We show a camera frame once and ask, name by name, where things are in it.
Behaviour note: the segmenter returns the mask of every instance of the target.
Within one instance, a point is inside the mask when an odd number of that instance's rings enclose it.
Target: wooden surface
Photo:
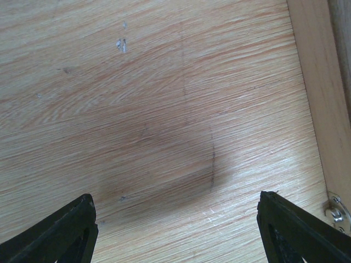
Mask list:
[[[329,0],[346,104],[351,121],[351,1]]]
[[[85,192],[93,262],[266,262],[262,190],[323,219],[285,1],[1,1],[0,12],[0,242]]]
[[[288,0],[328,191],[351,209],[351,127],[327,0]]]

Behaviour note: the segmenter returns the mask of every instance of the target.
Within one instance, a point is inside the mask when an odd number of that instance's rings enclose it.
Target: dark stain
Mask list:
[[[212,142],[212,176],[211,176],[211,187],[210,191],[213,189],[214,185],[214,166],[216,164],[216,151],[214,149],[213,133],[211,131],[211,142]]]
[[[62,69],[66,74],[71,74],[73,72],[73,67],[64,67]]]
[[[126,196],[121,196],[121,198],[120,198],[120,200],[119,200],[119,202],[123,202],[124,200],[126,200],[127,199],[127,197]]]

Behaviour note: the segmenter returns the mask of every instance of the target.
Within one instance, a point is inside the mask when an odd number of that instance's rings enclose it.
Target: wood grain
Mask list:
[[[288,0],[326,186],[351,208],[351,127],[327,0]]]
[[[85,192],[93,262],[265,262],[262,190],[323,218],[285,1],[2,1],[0,14],[0,242]]]

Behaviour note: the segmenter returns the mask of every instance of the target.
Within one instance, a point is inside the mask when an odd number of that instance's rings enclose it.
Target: black plastic part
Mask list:
[[[351,263],[351,237],[275,192],[261,192],[257,222],[270,263]]]
[[[89,194],[0,245],[1,263],[89,263],[98,236]]]

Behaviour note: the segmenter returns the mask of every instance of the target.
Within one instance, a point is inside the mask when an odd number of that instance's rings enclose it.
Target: white speck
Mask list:
[[[123,39],[123,53],[127,52],[127,41]]]
[[[118,50],[121,50],[121,40],[120,39],[117,41],[116,46],[118,47]]]

